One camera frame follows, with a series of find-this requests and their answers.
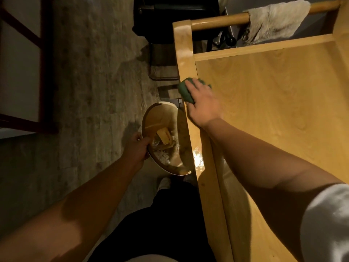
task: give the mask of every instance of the dark wood frame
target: dark wood frame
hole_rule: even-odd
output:
[[[57,133],[52,123],[53,110],[53,19],[52,0],[41,0],[41,37],[38,37],[3,7],[1,2],[0,18],[21,35],[41,49],[39,85],[39,122],[0,114],[0,127],[36,133]]]

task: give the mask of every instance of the white sleeve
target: white sleeve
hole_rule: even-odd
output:
[[[330,186],[312,200],[300,242],[305,262],[349,262],[349,185]]]

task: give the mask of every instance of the wooden dowel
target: wooden dowel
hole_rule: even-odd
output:
[[[312,3],[309,10],[309,15],[315,13],[325,13],[339,8],[341,0],[325,1]],[[250,20],[248,13],[237,13],[229,16],[217,16],[191,21],[192,31],[219,28],[231,25],[247,24]]]

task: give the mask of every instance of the person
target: person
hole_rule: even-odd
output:
[[[349,186],[222,118],[212,90],[186,82],[190,118],[220,147],[270,228],[299,261],[349,261]],[[119,160],[0,243],[0,261],[82,261],[98,241],[151,140],[133,135]],[[90,261],[214,261],[196,189],[162,184],[151,207],[124,218]]]

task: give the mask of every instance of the gray vinyl flooring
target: gray vinyl flooring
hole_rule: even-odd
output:
[[[147,107],[159,101],[158,86],[175,83],[148,78],[148,43],[132,32],[133,0],[54,0],[53,7],[59,134],[0,140],[0,237],[118,159]],[[176,68],[156,73],[176,75]],[[160,94],[176,97],[173,90]],[[134,177],[106,235],[152,203],[156,171],[149,164]]]

